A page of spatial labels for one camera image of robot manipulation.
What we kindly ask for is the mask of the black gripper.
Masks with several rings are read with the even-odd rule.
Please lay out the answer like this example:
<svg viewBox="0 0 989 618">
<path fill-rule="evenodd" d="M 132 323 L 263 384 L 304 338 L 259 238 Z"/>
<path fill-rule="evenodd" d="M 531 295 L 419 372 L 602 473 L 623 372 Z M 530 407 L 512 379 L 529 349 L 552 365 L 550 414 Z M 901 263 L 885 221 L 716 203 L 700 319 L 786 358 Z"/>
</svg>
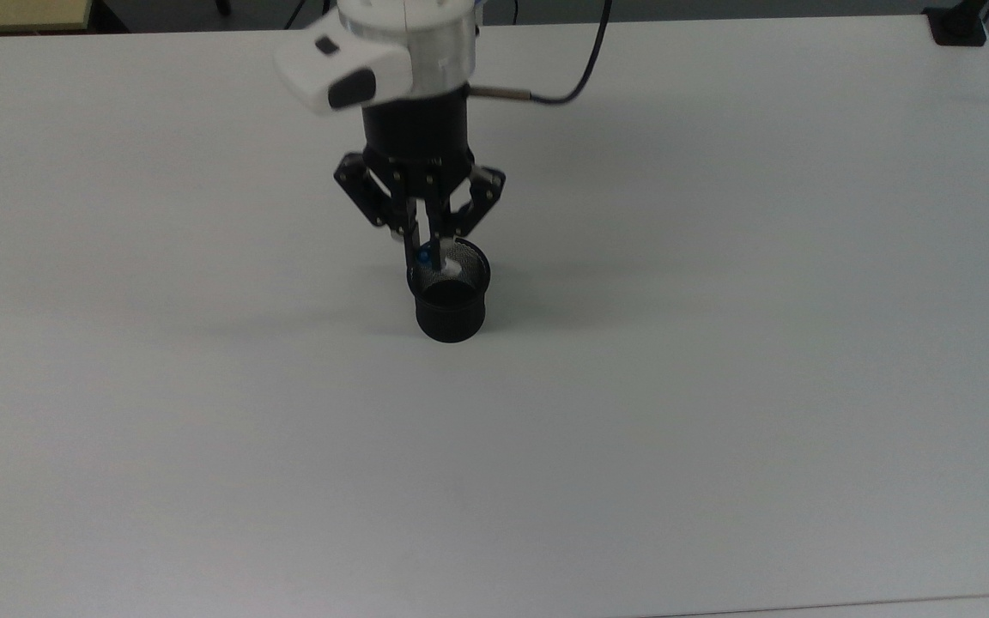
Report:
<svg viewBox="0 0 989 618">
<path fill-rule="evenodd" d="M 428 262 L 444 269 L 442 246 L 468 236 L 500 200 L 504 172 L 474 165 L 468 144 L 470 86 L 431 98 L 394 100 L 361 109 L 366 146 L 348 153 L 334 179 L 374 227 L 384 227 L 403 244 L 405 262 L 416 261 L 417 198 L 425 198 Z M 463 206 L 452 193 L 468 188 Z"/>
</svg>

